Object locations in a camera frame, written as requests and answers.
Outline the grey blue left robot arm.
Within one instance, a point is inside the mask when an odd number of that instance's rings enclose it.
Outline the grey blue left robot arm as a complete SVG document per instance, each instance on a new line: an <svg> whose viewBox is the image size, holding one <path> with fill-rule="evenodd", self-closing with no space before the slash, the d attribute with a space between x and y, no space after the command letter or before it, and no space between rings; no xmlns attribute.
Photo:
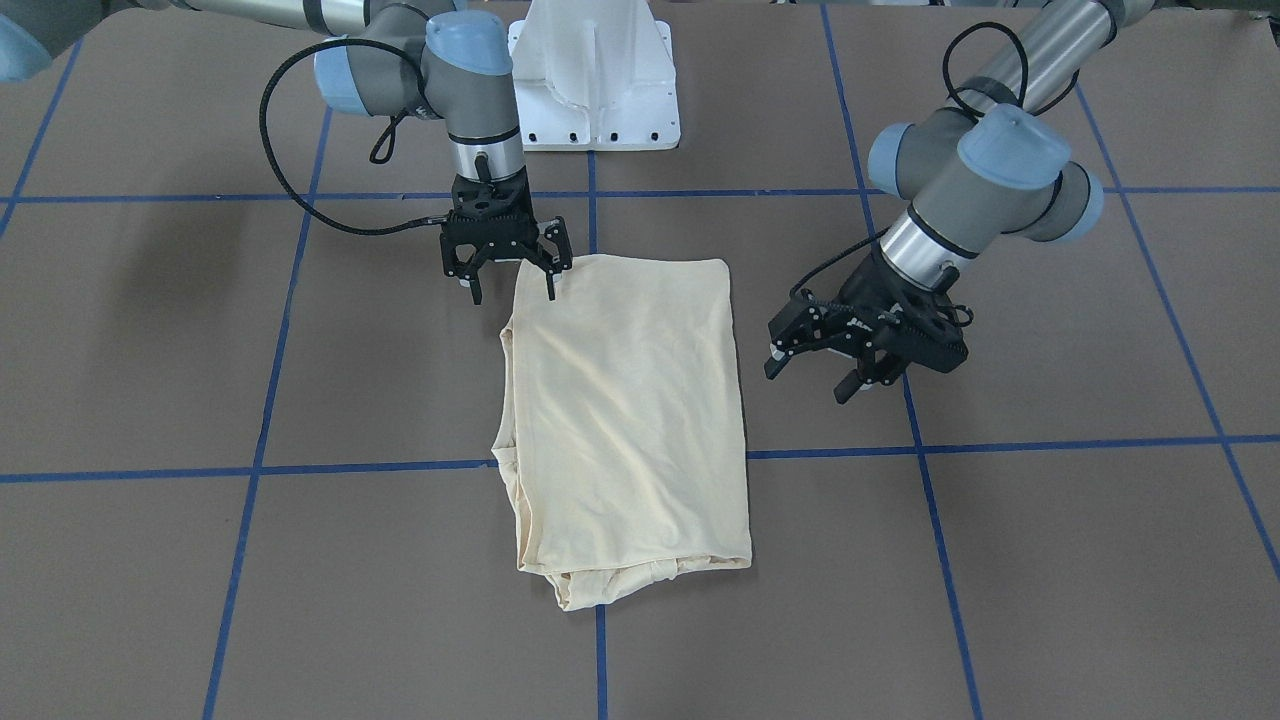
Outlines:
<svg viewBox="0 0 1280 720"><path fill-rule="evenodd" d="M800 354L841 354L852 361L835 387L845 404L913 365L948 373L965 363L973 315L948 296L961 274L1001 236L1066 242L1100 219L1100 179L1043 115L1074 90L1094 53L1152 9L1151 1L1050 1L1024 29L991 20L963 31L960 40L992 29L1009 45L960 83L948 45L946 104L877 136L867 177L906 206L852 246L863 258L832 299L820 299L809 275L790 290L768 325L765 375L776 378Z"/></svg>

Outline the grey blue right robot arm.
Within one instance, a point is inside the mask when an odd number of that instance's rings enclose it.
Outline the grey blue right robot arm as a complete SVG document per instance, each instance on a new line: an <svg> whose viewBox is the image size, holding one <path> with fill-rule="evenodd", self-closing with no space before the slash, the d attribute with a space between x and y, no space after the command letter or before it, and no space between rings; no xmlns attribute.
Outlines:
<svg viewBox="0 0 1280 720"><path fill-rule="evenodd" d="M556 296L557 281L573 264L570 234L563 218L535 217L513 63L499 18L463 1L183 1L180 9L319 37L271 73L259 101L268 164L307 215L365 237L438 227L443 270L475 304L483 301L480 273L489 263L527 263L543 272L548 297ZM445 215L348 225L319 211L292 186L276 159L268 113L276 86L303 61L311 61L317 91L332 110L387 119L369 155L371 164L390 160L404 120L444 124L454 164Z"/></svg>

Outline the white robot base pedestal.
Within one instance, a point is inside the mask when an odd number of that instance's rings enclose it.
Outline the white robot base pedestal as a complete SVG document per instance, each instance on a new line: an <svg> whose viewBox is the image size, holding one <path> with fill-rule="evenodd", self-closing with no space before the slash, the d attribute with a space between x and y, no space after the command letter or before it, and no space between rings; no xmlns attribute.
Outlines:
<svg viewBox="0 0 1280 720"><path fill-rule="evenodd" d="M526 151L678 146L672 32L648 1L534 1L508 46Z"/></svg>

